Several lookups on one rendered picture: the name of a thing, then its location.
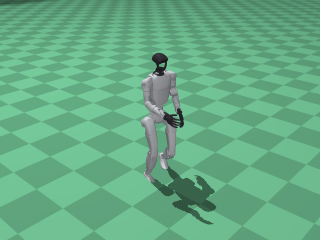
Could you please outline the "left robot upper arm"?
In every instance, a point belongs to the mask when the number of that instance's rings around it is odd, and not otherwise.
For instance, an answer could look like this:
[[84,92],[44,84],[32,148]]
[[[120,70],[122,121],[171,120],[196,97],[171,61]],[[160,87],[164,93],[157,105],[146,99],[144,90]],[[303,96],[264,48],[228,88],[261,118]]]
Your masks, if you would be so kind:
[[177,74],[174,73],[174,72],[171,71],[171,70],[168,70],[168,72],[169,72],[170,75],[171,75],[171,84],[170,84],[170,92],[169,92],[169,94],[170,94],[171,96],[175,96],[175,95],[178,94],[177,89],[175,88],[175,87],[176,87],[176,77],[177,77]]

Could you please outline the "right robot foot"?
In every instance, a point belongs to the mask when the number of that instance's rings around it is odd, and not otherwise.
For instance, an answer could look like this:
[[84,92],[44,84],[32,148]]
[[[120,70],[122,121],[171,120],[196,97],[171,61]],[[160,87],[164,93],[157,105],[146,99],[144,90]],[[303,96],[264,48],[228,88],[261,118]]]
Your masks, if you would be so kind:
[[152,177],[152,175],[151,175],[151,174],[146,175],[145,173],[146,173],[146,172],[144,172],[143,175],[144,175],[150,182],[154,183],[154,182],[155,182],[155,179]]

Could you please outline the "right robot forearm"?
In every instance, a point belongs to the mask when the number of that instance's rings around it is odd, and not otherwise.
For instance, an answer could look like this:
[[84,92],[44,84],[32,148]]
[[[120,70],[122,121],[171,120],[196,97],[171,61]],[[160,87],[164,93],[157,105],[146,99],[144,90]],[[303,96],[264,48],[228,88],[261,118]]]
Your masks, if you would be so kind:
[[164,111],[158,108],[156,105],[152,105],[149,101],[145,102],[145,107],[152,113],[156,114],[158,117],[164,118]]

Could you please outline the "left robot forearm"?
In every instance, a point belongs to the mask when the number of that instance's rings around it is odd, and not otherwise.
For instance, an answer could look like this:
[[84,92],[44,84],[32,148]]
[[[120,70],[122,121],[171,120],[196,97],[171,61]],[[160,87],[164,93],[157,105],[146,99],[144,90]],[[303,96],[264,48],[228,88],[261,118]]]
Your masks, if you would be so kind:
[[173,101],[173,105],[175,107],[175,111],[177,112],[178,108],[182,111],[182,109],[180,108],[180,102],[179,102],[178,93],[176,95],[172,96],[171,99]]

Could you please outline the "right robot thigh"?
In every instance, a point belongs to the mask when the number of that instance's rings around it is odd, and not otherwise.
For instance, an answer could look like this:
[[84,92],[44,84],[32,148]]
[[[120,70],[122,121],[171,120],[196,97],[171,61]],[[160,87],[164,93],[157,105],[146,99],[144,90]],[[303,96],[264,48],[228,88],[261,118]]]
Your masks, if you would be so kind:
[[144,117],[141,120],[141,125],[145,128],[145,136],[148,142],[150,154],[153,157],[152,159],[158,158],[157,130],[153,120],[153,115]]

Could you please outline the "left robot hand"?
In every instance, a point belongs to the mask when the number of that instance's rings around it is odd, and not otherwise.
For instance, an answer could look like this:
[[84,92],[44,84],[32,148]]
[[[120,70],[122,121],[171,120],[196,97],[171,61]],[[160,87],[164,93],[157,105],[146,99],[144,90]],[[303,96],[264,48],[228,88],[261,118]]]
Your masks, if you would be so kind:
[[180,128],[182,128],[184,126],[184,118],[183,118],[183,115],[182,115],[182,111],[180,108],[177,109],[177,114],[179,115],[179,118],[180,118]]

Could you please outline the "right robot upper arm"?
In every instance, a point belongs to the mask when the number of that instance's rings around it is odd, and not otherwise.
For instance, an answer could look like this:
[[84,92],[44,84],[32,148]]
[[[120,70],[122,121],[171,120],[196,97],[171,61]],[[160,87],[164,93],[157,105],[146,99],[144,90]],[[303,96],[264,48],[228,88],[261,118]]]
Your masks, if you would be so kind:
[[143,89],[143,98],[144,98],[144,105],[146,101],[149,101],[152,105],[155,105],[155,103],[150,100],[151,97],[151,86],[152,86],[152,78],[148,77],[142,80],[141,86]]

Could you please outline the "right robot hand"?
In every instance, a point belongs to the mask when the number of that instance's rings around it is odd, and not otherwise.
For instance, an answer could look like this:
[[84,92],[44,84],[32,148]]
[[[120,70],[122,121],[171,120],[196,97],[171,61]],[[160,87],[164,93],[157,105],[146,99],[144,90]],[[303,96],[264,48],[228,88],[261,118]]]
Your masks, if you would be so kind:
[[[171,125],[173,128],[178,128],[177,126],[179,126],[180,122],[177,122],[177,121],[180,121],[180,119],[176,119],[176,118],[173,118],[172,116],[177,116],[177,114],[168,114],[167,112],[163,112],[165,115],[163,117],[163,119],[165,121],[167,121],[167,123],[169,125]],[[176,120],[176,121],[174,121]],[[177,124],[175,124],[177,123]],[[175,125],[175,126],[174,126]]]

